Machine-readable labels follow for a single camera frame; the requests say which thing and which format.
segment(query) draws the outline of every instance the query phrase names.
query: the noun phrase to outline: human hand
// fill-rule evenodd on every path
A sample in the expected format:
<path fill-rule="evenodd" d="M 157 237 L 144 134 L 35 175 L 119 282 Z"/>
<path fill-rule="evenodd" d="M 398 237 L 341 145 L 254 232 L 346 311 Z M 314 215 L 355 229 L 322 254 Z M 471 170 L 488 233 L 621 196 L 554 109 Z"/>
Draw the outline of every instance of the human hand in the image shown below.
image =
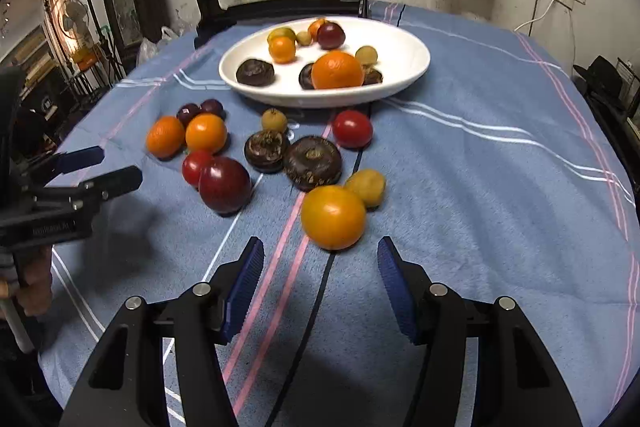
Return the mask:
<path fill-rule="evenodd" d="M 42 315 L 51 306 L 51 247 L 40 248 L 39 255 L 24 268 L 22 277 L 27 286 L 13 294 L 6 281 L 0 279 L 0 299 L 15 295 L 25 315 Z"/>

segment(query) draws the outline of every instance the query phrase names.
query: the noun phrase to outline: white power cord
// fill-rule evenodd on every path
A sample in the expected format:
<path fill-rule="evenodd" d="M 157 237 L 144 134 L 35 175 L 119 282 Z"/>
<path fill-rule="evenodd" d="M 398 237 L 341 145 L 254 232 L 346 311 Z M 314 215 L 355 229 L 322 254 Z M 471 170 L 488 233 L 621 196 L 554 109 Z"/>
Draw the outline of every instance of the white power cord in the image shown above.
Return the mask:
<path fill-rule="evenodd" d="M 532 24 L 532 23 L 534 23 L 534 22 L 538 22 L 540 19 L 542 19 L 542 18 L 547 14 L 547 12 L 549 11 L 549 8 L 551 8 L 551 5 L 552 5 L 555 1 L 556 1 L 556 0 L 551 0 L 551 2 L 549 3 L 549 6 L 547 6 L 547 7 L 546 7 L 545 12 L 544 12 L 540 17 L 538 17 L 537 19 L 532 19 L 532 20 L 527 21 L 527 22 L 523 22 L 520 26 L 518 26 L 517 28 L 514 28 L 514 30 L 513 30 L 513 31 L 515 31 L 515 32 L 516 32 L 516 31 L 518 31 L 520 28 L 522 28 L 523 26 L 526 26 L 527 24 Z"/>

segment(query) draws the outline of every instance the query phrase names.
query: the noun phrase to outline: red tomato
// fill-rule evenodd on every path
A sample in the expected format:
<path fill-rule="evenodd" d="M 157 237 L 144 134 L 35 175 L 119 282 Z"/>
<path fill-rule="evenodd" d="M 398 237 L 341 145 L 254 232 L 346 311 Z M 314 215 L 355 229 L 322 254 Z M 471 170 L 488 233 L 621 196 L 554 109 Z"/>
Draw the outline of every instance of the red tomato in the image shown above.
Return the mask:
<path fill-rule="evenodd" d="M 331 128 L 336 143 L 346 149 L 364 147 L 373 137 L 373 126 L 369 118 L 352 109 L 342 111 L 336 116 Z"/>
<path fill-rule="evenodd" d="M 189 153 L 182 162 L 182 177 L 192 187 L 198 187 L 200 173 L 211 163 L 213 156 L 205 150 L 197 150 Z"/>

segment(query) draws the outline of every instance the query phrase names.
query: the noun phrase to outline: plate rim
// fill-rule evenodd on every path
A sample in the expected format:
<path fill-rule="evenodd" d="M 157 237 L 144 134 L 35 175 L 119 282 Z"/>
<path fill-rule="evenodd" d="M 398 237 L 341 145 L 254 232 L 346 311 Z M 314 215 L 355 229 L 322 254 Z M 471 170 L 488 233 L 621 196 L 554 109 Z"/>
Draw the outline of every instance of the plate rim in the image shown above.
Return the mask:
<path fill-rule="evenodd" d="M 221 79 L 224 80 L 225 84 L 227 86 L 229 86 L 231 89 L 234 89 L 238 92 L 241 93 L 245 93 L 245 94 L 259 94 L 261 96 L 266 96 L 266 97 L 278 97 L 278 98 L 285 98 L 285 99 L 291 99 L 291 98 L 306 98 L 307 100 L 313 100 L 313 99 L 317 99 L 317 98 L 324 98 L 324 97 L 329 97 L 329 98 L 336 98 L 337 95 L 341 95 L 341 96 L 348 96 L 350 94 L 356 94 L 359 92 L 366 92 L 366 93 L 375 93 L 379 90 L 385 90 L 385 89 L 389 89 L 389 85 L 390 84 L 373 84 L 372 86 L 358 86 L 358 87 L 337 87 L 334 89 L 309 89 L 307 91 L 302 91 L 302 97 L 301 97 L 301 93 L 300 92 L 283 92 L 283 93 L 272 93 L 272 92 L 265 92 L 261 87 L 254 87 L 254 86 L 245 86 L 244 84 L 240 84 L 237 80 L 230 80 L 226 77 L 226 74 L 223 73 L 222 71 L 222 65 L 225 62 L 226 58 L 232 53 L 232 51 L 234 51 L 236 48 L 239 48 L 242 44 L 244 44 L 246 41 L 248 41 L 249 39 L 254 38 L 254 36 L 258 33 L 262 33 L 262 32 L 267 32 L 276 28 L 281 28 L 283 26 L 289 25 L 289 24 L 293 24 L 293 23 L 299 23 L 299 22 L 304 22 L 304 21 L 315 21 L 317 20 L 318 17 L 306 17 L 306 18 L 302 18 L 302 19 L 294 19 L 294 20 L 290 20 L 290 21 L 285 21 L 285 22 L 281 22 L 278 24 L 274 24 L 271 26 L 267 26 L 266 28 L 262 28 L 258 31 L 255 31 L 253 33 L 251 33 L 250 35 L 247 35 L 245 38 L 239 40 L 238 42 L 236 42 L 233 46 L 231 46 L 223 55 L 222 57 L 220 57 L 220 63 L 218 64 L 218 74 L 220 75 Z M 409 37 L 411 37 L 414 41 L 418 42 L 426 51 L 427 53 L 427 59 L 426 59 L 426 65 L 424 67 L 424 69 L 422 71 L 420 71 L 415 78 L 409 77 L 406 81 L 403 82 L 398 82 L 396 84 L 392 84 L 393 86 L 403 86 L 404 84 L 407 85 L 407 87 L 411 84 L 413 84 L 418 78 L 420 78 L 421 76 L 424 75 L 424 73 L 426 73 L 426 71 L 429 69 L 429 66 L 431 65 L 431 51 L 428 48 L 428 46 L 422 42 L 417 36 L 415 36 L 414 34 L 412 34 L 411 32 L 405 30 L 404 28 L 401 28 L 400 26 L 393 26 L 390 25 L 386 22 L 382 22 L 379 20 L 375 20 L 375 19 L 365 19 L 365 18 L 361 18 L 361 17 L 352 17 L 352 16 L 345 16 L 345 15 L 337 15 L 332 17 L 332 20 L 334 19 L 354 19 L 354 20 L 362 20 L 362 21 L 366 21 L 369 23 L 373 23 L 375 25 L 384 25 L 384 26 L 390 26 L 391 28 L 394 28 L 396 30 L 399 30 L 403 33 L 406 33 Z"/>

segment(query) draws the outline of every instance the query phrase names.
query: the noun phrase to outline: green fruit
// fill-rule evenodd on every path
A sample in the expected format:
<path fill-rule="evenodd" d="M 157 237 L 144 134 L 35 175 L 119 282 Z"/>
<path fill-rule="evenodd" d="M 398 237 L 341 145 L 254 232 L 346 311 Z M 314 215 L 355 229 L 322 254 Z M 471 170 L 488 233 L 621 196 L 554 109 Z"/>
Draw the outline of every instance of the green fruit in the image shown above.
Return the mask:
<path fill-rule="evenodd" d="M 287 117 L 281 111 L 270 108 L 267 109 L 260 119 L 262 122 L 262 128 L 264 130 L 272 130 L 278 132 L 285 132 L 287 130 Z"/>
<path fill-rule="evenodd" d="M 358 171 L 344 182 L 344 188 L 356 194 L 367 208 L 380 206 L 385 187 L 385 177 L 373 169 Z"/>
<path fill-rule="evenodd" d="M 373 46 L 363 46 L 356 51 L 356 58 L 363 66 L 373 66 L 378 61 L 378 52 Z"/>
<path fill-rule="evenodd" d="M 296 34 L 296 40 L 298 41 L 298 44 L 300 44 L 300 46 L 309 46 L 311 42 L 313 42 L 311 33 L 306 30 L 298 32 Z"/>
<path fill-rule="evenodd" d="M 291 28 L 283 27 L 276 28 L 267 35 L 267 43 L 271 44 L 271 41 L 276 37 L 286 37 L 291 39 L 293 43 L 296 43 L 296 33 Z"/>

